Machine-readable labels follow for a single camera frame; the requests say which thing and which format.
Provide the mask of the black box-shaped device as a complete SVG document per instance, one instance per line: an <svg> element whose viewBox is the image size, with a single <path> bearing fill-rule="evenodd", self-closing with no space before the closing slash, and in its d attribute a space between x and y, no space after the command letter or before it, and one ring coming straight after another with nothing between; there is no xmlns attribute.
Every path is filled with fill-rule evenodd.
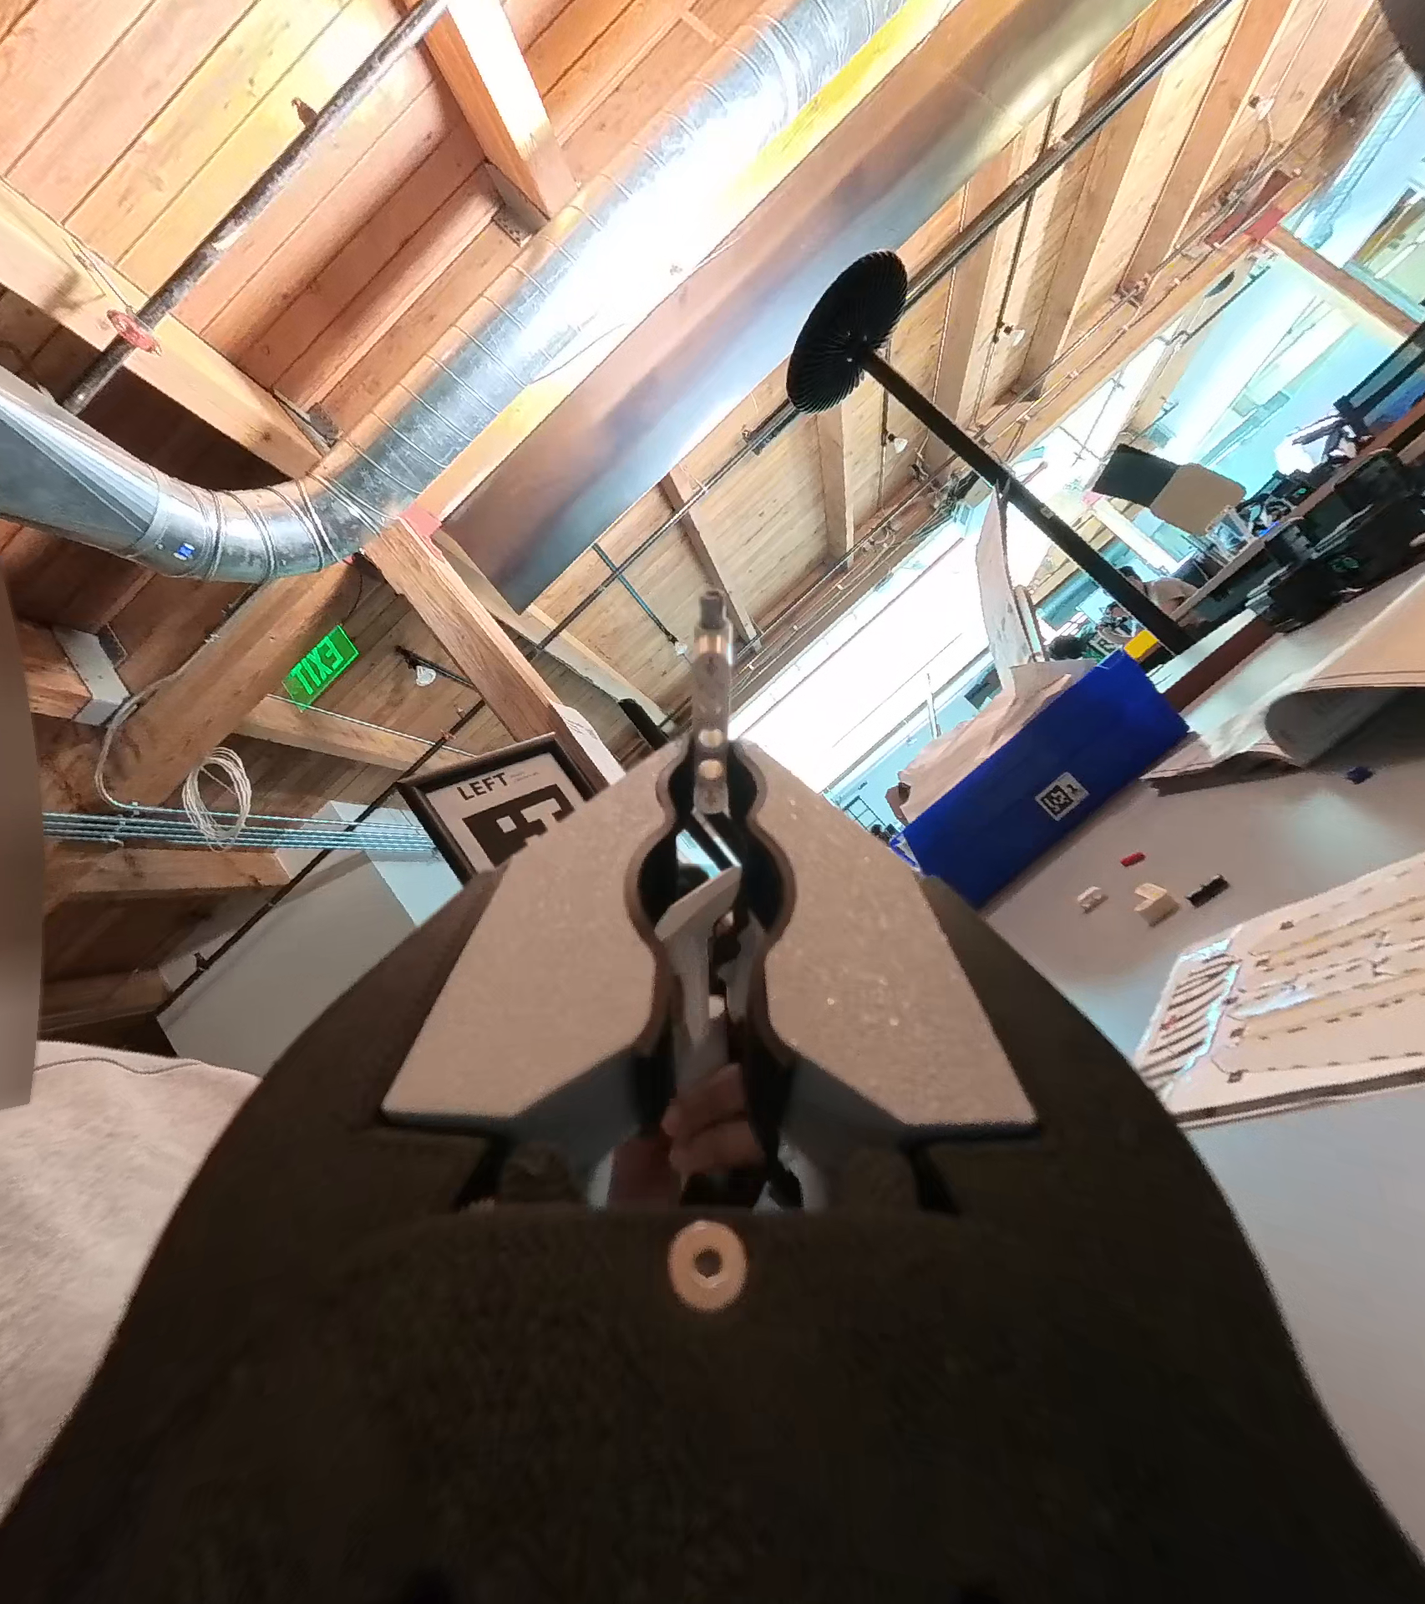
<svg viewBox="0 0 1425 1604"><path fill-rule="evenodd" d="M1347 518L1309 558L1275 572L1246 603L1271 631L1295 631L1372 592L1425 559L1425 509L1376 505Z"/></svg>

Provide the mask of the zebra striped sticker sheet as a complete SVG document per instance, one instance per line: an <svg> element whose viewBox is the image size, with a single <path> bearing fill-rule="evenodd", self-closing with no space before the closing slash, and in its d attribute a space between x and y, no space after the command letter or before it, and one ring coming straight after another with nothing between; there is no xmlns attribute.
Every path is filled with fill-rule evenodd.
<svg viewBox="0 0 1425 1604"><path fill-rule="evenodd" d="M1425 853L1183 952L1133 1068L1183 1127L1425 1086Z"/></svg>

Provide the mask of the blue plastic bin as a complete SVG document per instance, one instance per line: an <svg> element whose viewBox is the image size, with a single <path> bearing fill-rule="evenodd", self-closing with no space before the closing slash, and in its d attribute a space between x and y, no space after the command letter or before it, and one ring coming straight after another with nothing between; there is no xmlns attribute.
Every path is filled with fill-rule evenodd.
<svg viewBox="0 0 1425 1604"><path fill-rule="evenodd" d="M1127 657L1051 693L983 759L965 763L898 839L902 857L979 907L1190 740Z"/></svg>

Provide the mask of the person's left hand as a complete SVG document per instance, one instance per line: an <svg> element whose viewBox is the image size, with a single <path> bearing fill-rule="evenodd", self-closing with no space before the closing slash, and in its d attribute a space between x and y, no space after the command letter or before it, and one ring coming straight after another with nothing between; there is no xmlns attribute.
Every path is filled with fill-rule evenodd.
<svg viewBox="0 0 1425 1604"><path fill-rule="evenodd" d="M612 1152L606 1205L671 1206L691 1181L758 1161L742 1069L725 1064L679 1093L651 1131L628 1138Z"/></svg>

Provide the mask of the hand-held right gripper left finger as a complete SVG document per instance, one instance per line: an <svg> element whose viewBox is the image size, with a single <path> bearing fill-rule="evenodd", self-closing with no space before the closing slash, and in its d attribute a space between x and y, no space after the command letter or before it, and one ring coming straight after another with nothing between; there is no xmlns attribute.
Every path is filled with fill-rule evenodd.
<svg viewBox="0 0 1425 1604"><path fill-rule="evenodd" d="M579 1181L641 1127L637 1060L666 1015L641 873L686 754L651 754L500 868L381 1098L390 1123L552 1147Z"/></svg>

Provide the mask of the black ceiling pipe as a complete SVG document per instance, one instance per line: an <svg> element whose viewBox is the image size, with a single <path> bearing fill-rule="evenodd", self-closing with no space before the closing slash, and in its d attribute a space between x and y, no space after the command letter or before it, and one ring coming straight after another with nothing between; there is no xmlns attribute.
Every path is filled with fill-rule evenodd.
<svg viewBox="0 0 1425 1604"><path fill-rule="evenodd" d="M336 134L361 103L381 85L406 51L446 15L448 2L425 2L406 15L370 51L320 111L300 114L300 134L280 152L273 165L250 185L237 203L208 230L167 280L136 309L113 311L107 323L115 332L109 345L82 372L61 404L66 413L79 415L138 354L160 350L158 332L163 321L196 291L277 195L307 166L311 157Z"/></svg>

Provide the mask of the silver round air duct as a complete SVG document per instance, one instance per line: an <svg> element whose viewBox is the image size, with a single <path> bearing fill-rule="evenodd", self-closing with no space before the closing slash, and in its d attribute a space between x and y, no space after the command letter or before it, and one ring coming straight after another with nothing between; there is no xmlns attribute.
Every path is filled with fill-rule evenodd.
<svg viewBox="0 0 1425 1604"><path fill-rule="evenodd" d="M345 563L534 386L606 358L945 12L761 4L300 478L185 484L0 368L0 518L196 583Z"/></svg>

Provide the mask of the white lego beam with axle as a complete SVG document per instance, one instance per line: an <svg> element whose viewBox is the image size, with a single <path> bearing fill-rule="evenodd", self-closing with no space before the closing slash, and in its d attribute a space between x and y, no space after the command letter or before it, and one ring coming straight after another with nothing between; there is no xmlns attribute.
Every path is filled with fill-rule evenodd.
<svg viewBox="0 0 1425 1604"><path fill-rule="evenodd" d="M697 630L689 644L691 671L691 803L704 819L727 814L729 686L733 628L718 590L700 595Z"/></svg>

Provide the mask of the white plastic bag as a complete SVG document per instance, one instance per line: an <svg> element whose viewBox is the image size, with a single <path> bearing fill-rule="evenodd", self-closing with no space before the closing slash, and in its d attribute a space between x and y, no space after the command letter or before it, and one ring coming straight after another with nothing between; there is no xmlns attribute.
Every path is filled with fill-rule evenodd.
<svg viewBox="0 0 1425 1604"><path fill-rule="evenodd" d="M1068 686L1098 668L1095 660L1046 660L1017 666L1001 693L965 723L931 741L900 772L902 823L911 824L985 759L1001 749L1062 695Z"/></svg>

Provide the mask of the black disc lamp on pole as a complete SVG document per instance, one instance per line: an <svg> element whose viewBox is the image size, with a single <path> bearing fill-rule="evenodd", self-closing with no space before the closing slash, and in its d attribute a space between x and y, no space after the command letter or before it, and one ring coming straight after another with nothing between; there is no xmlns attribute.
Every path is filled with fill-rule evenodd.
<svg viewBox="0 0 1425 1604"><path fill-rule="evenodd" d="M1118 608L1152 635L1170 657L1190 648L1190 635L1107 561L1057 513L1046 507L1010 467L969 437L954 419L913 388L886 359L887 340L907 298L907 276L895 253L868 253L823 293L794 343L785 372L785 397L799 413L837 408L860 379L873 379L940 446L990 489L997 511L1017 513Z"/></svg>

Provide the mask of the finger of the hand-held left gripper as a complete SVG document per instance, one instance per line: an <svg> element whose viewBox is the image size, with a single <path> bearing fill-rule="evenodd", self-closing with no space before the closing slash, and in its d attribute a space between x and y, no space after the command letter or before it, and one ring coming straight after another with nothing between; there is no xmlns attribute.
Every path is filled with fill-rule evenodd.
<svg viewBox="0 0 1425 1604"><path fill-rule="evenodd" d="M675 1100L686 1100L731 1060L724 1001L713 992L713 943L740 889L742 873L724 869L679 895L655 922L673 987L668 1042Z"/></svg>

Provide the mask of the grey lego instruction booklet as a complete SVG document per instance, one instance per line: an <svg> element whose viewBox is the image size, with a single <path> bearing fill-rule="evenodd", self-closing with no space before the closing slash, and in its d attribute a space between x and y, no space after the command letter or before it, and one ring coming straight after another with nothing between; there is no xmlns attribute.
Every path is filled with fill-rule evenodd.
<svg viewBox="0 0 1425 1604"><path fill-rule="evenodd" d="M1405 693L1425 691L1425 563L1280 635L1185 713L1190 738L1143 781L1156 792L1305 770Z"/></svg>

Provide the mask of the green exit sign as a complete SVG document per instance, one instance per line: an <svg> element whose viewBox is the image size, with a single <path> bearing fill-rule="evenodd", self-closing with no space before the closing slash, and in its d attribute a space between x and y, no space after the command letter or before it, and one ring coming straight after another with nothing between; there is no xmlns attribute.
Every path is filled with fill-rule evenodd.
<svg viewBox="0 0 1425 1604"><path fill-rule="evenodd" d="M284 698L300 711L316 707L351 668L360 662L360 649L342 626L322 633L282 677Z"/></svg>

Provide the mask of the background desk monitor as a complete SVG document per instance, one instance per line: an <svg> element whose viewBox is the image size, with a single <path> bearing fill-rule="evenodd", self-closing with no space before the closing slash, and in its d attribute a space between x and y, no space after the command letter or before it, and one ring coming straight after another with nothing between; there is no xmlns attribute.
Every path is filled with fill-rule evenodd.
<svg viewBox="0 0 1425 1604"><path fill-rule="evenodd" d="M1143 509L1163 525L1201 538L1241 504L1244 487L1196 464L1118 446L1102 462L1091 495Z"/></svg>

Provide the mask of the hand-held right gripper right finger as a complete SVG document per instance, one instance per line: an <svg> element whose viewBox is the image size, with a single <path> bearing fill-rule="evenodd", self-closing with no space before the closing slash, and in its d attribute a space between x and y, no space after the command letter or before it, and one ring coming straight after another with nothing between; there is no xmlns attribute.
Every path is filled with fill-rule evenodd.
<svg viewBox="0 0 1425 1604"><path fill-rule="evenodd" d="M927 898L889 848L734 743L742 830L731 1050L774 1197L824 1197L864 1152L1019 1140L1037 1114Z"/></svg>

